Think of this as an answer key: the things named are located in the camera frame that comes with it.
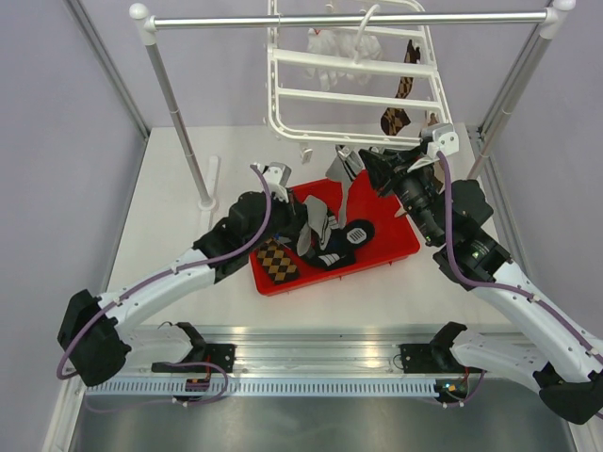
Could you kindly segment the grey striped sock back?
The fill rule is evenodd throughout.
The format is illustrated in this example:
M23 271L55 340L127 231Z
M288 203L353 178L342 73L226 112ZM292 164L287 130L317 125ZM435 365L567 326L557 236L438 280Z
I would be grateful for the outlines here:
M344 228L347 224L350 188L363 169L363 162L355 150L343 145L335 146L335 158L325 176L330 181L341 185L342 201L338 211L340 228Z

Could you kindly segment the grey striped sock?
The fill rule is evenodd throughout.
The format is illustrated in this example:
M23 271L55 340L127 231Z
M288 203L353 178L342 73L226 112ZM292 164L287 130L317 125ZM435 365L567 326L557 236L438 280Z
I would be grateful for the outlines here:
M363 169L363 162L355 150L343 145L335 146L335 158L325 176L330 181L341 185L342 201L338 211L340 228L344 228L347 224L350 188Z
M303 204L306 207L307 220L301 227L296 252L304 256L311 249L312 233L318 235L318 248L326 250L332 234L327 204L314 196L308 196Z

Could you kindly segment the black blue sock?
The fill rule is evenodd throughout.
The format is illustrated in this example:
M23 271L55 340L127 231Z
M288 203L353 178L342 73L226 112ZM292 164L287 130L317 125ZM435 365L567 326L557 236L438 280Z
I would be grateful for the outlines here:
M331 235L324 249L319 235L308 228L300 235L296 251L307 265L322 270L336 270L356 263L355 252L367 245L375 235L374 225L366 219L349 222L343 229L329 228Z
M274 236L274 239L280 244L287 246L289 248L295 248L299 243L302 237L306 235L306 228L302 226L299 230L287 230L281 233L278 233Z

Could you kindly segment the white clip sock hanger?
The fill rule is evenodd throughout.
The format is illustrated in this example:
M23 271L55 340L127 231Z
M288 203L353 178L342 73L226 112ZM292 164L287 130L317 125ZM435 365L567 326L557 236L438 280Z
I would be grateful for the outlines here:
M317 143L411 149L422 129L452 121L421 24L378 25L380 13L420 13L417 1L328 1L359 25L274 26L267 32L265 124L303 153Z

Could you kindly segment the beige brown striped sock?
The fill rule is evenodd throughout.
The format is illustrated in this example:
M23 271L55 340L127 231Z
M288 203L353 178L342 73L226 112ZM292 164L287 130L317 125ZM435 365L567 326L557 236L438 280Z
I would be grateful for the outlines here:
M437 193L441 193L445 186L445 171L441 161L433 164L432 183Z

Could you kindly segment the grey striped sock front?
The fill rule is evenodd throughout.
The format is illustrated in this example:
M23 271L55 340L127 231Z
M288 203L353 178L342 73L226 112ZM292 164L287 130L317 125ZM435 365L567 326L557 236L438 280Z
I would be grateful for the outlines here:
M307 220L301 227L296 252L304 256L311 249L312 233L318 235L318 248L326 250L332 234L327 204L314 196L308 196L303 204L306 207Z

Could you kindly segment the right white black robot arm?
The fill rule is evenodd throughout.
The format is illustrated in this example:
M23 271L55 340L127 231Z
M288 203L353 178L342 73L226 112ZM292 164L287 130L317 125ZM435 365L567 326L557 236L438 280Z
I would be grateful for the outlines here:
M360 157L373 190L395 196L408 217L437 249L439 270L510 320L532 343L522 348L490 340L449 322L432 339L432 365L492 372L536 393L562 419L583 425L602 415L602 341L556 306L524 273L482 224L493 214L480 184L454 180L443 153L444 187L432 183L422 153L375 153Z

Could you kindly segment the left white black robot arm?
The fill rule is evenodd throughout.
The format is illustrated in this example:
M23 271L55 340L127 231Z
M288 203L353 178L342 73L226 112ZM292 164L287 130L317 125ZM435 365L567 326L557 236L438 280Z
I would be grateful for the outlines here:
M57 377L79 377L87 386L109 380L125 366L134 348L127 337L138 325L188 294L229 278L268 239L296 239L306 220L307 209L293 193L281 201L246 192L170 264L119 290L93 295L84 289L72 295L57 334L63 350Z

